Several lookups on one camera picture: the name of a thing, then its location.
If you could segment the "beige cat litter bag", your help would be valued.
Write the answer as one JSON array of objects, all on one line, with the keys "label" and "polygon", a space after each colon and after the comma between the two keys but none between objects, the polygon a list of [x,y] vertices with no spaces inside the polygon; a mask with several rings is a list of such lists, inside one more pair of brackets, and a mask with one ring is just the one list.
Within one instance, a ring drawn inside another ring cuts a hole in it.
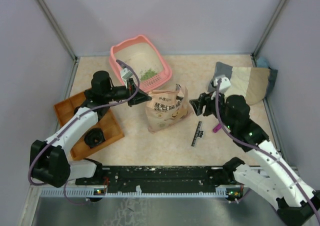
[{"label": "beige cat litter bag", "polygon": [[146,103],[145,113],[151,133],[169,128],[194,112],[186,86],[176,84],[174,90],[152,90],[148,95],[151,100]]}]

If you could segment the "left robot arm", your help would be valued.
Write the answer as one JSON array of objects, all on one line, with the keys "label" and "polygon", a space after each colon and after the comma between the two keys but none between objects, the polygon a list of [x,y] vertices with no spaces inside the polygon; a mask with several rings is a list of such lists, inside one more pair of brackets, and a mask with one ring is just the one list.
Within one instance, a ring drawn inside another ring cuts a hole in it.
[{"label": "left robot arm", "polygon": [[140,89],[139,77],[130,66],[125,66],[120,75],[124,86],[115,86],[107,71],[95,72],[91,88],[85,90],[85,100],[74,116],[44,141],[35,140],[32,143],[27,175],[31,185],[49,184],[60,188],[70,180],[81,178],[87,178],[95,185],[103,181],[104,172],[98,169],[98,162],[91,159],[68,161],[67,155],[111,107],[124,103],[132,107],[151,100]]}]

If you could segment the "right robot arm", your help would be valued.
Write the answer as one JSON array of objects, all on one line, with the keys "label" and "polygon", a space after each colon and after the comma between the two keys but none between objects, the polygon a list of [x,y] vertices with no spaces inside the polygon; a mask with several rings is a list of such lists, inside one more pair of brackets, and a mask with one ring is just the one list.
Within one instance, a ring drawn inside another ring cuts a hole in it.
[{"label": "right robot arm", "polygon": [[267,174],[260,175],[234,157],[223,166],[227,183],[238,182],[257,193],[287,226],[302,226],[312,216],[320,217],[320,192],[293,171],[266,132],[250,119],[250,106],[242,95],[202,93],[189,102],[196,115],[214,115],[227,136]]}]

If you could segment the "purple plastic scoop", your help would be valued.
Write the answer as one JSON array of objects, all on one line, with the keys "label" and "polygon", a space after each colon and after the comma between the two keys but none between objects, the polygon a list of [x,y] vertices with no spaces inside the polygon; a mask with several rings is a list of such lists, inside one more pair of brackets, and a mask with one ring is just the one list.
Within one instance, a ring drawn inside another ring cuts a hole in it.
[{"label": "purple plastic scoop", "polygon": [[222,128],[222,126],[220,124],[218,124],[213,128],[212,132],[217,133],[221,128]]}]

